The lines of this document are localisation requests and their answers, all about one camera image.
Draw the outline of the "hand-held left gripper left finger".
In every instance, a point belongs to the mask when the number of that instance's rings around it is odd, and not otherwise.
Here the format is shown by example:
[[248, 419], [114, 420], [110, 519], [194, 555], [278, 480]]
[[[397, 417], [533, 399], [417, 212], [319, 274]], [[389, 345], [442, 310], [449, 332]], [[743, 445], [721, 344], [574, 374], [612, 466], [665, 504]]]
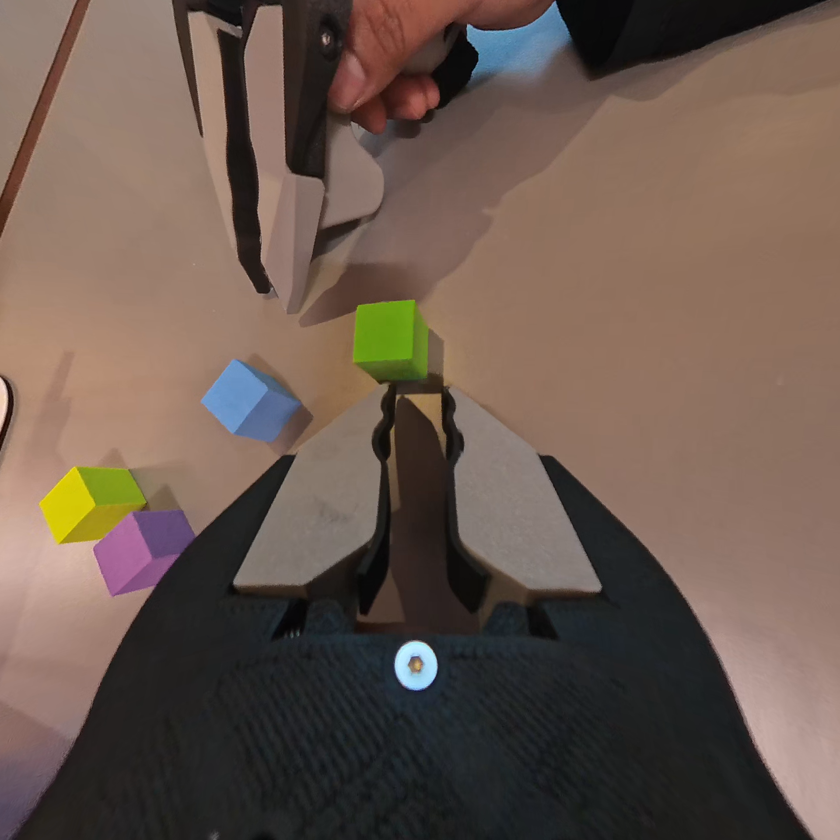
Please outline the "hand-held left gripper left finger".
[[396, 389], [379, 385], [301, 446], [235, 578], [238, 592], [370, 611], [389, 562]]

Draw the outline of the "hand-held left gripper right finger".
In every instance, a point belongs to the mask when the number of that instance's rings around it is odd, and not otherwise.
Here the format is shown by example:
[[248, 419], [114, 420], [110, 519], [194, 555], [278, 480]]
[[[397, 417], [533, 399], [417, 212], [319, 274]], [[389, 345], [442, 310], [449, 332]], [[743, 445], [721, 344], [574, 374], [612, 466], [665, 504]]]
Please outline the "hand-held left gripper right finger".
[[447, 484], [447, 577], [461, 605], [589, 597], [602, 583], [545, 460], [455, 387], [442, 394]]

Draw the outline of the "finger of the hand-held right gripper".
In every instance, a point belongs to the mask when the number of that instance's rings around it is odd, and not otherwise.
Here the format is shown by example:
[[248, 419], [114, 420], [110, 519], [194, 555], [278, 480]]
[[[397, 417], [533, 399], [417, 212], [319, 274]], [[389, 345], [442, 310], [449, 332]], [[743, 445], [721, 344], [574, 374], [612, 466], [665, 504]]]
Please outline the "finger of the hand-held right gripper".
[[324, 184], [292, 171], [308, 46], [308, 3], [258, 5], [244, 46], [248, 130], [257, 173], [261, 265], [288, 314], [299, 313], [308, 287]]
[[272, 291], [261, 257], [258, 176], [245, 95], [241, 27], [215, 8], [188, 8], [194, 107], [207, 168], [233, 251], [254, 289]]

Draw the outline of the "blue foam cube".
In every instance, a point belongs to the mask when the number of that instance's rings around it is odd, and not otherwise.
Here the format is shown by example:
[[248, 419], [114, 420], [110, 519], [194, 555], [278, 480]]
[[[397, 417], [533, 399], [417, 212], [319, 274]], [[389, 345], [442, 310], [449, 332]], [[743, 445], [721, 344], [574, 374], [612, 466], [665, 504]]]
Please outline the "blue foam cube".
[[263, 443], [275, 441], [301, 408], [278, 381], [241, 360], [228, 364], [201, 404], [229, 433]]

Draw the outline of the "purple foam cube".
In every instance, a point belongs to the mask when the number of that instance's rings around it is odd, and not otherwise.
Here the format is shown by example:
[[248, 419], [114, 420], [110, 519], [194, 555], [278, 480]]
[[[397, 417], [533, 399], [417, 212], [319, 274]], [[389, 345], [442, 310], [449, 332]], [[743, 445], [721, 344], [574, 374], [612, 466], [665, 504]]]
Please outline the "purple foam cube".
[[182, 510], [135, 511], [93, 547], [111, 596], [155, 586], [194, 540]]

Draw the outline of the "green foam cube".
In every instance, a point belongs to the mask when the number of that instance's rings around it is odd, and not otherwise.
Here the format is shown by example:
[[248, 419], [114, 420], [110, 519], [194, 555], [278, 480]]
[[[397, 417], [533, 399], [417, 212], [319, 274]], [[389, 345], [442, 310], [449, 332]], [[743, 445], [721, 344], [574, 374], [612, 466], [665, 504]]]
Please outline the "green foam cube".
[[361, 304], [353, 363], [379, 383], [420, 382], [428, 375], [428, 334], [415, 300]]

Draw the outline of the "yellow foam cube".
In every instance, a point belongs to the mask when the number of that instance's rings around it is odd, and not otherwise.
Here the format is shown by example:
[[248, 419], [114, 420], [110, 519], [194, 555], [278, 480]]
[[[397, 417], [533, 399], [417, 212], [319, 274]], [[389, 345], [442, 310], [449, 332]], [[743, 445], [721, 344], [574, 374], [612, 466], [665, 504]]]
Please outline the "yellow foam cube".
[[75, 467], [39, 503], [58, 544], [104, 538], [147, 500], [128, 469]]

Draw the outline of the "person's right forearm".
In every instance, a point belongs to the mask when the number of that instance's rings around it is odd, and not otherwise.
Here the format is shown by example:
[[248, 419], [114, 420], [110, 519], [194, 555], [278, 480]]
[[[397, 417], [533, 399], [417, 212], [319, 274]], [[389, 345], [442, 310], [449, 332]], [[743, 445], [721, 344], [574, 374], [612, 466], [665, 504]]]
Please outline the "person's right forearm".
[[557, 1], [583, 65], [596, 75], [695, 49], [818, 1]]

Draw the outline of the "person's right hand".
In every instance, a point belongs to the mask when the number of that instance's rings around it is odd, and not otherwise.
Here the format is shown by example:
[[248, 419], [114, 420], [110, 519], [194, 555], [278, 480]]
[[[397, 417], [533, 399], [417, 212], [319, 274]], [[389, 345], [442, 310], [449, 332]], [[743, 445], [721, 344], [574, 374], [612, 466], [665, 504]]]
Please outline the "person's right hand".
[[390, 120], [418, 121], [438, 107], [429, 75], [403, 69], [447, 25], [507, 30], [530, 25], [551, 1], [359, 1], [353, 3], [345, 47], [329, 90], [334, 112], [372, 134]]

